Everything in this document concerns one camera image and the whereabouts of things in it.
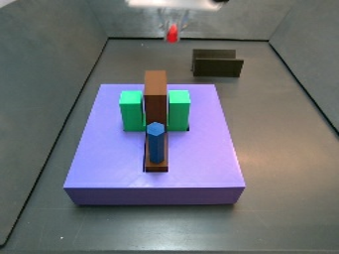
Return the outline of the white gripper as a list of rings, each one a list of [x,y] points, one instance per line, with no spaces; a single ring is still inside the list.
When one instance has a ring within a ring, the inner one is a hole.
[[[158,8],[159,28],[166,30],[168,20],[166,19],[166,8],[170,9],[188,9],[184,10],[179,29],[183,31],[188,27],[190,10],[218,11],[230,0],[126,0],[130,7],[135,8]]]

